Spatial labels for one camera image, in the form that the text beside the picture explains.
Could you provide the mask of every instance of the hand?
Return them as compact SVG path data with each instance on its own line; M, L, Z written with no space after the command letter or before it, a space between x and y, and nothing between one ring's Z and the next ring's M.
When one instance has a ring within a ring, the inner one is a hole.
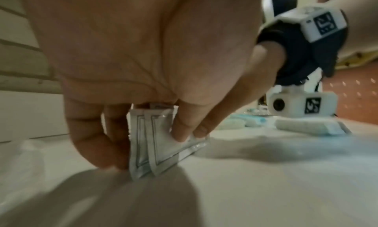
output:
M261 0L23 2L62 84L71 139L103 168L128 166L132 103L179 101L172 135L185 140L249 73L262 20Z
M198 138L206 136L228 115L262 97L274 85L277 72L285 61L286 52L280 44L265 41L256 45L247 66L249 69L204 118L194 135Z

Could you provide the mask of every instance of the camera lens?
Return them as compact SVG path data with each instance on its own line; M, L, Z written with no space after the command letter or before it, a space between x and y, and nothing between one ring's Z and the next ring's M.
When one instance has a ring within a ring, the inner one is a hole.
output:
M276 110L276 111L282 111L284 108L285 108L285 102L282 100L282 99L276 99L274 102L273 102L273 108Z

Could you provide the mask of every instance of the white device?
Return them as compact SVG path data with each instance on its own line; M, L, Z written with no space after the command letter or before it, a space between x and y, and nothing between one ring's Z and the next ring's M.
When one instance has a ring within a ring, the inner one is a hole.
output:
M283 86L282 92L269 97L268 110L287 118L332 116L338 96L334 92L306 92L304 85Z

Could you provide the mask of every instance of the red wall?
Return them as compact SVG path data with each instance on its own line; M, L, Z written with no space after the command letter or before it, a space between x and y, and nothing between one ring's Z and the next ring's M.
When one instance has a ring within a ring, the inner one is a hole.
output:
M378 124L378 62L337 70L323 80L323 91L339 96L336 114L360 122Z

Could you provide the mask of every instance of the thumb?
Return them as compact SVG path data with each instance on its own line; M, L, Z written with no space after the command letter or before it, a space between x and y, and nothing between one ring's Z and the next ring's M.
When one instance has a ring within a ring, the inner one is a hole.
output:
M172 137L178 142L186 141L214 106L215 104L196 105L180 101L173 120Z

